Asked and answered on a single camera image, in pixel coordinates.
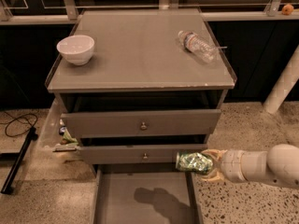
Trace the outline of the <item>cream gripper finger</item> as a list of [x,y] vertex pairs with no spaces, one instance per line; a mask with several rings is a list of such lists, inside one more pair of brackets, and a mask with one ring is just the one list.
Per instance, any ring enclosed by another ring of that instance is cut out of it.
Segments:
[[223,180],[223,174],[219,168],[213,168],[206,171],[201,179],[206,182],[218,182]]
[[226,150],[218,149],[206,149],[202,151],[202,154],[208,157],[213,162],[221,162],[223,155],[226,153]]

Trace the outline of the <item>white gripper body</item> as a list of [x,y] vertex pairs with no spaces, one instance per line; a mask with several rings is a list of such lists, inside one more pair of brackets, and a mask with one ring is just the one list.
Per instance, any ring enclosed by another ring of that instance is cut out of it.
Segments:
[[246,181],[241,168],[243,154],[243,150],[227,150],[221,157],[221,172],[231,182],[242,183]]

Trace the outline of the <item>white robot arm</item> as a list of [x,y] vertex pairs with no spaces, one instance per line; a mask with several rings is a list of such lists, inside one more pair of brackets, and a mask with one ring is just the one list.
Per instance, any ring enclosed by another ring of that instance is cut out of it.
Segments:
[[299,189],[298,147],[280,144],[268,151],[207,149],[203,154],[214,161],[216,168],[209,181],[257,182]]

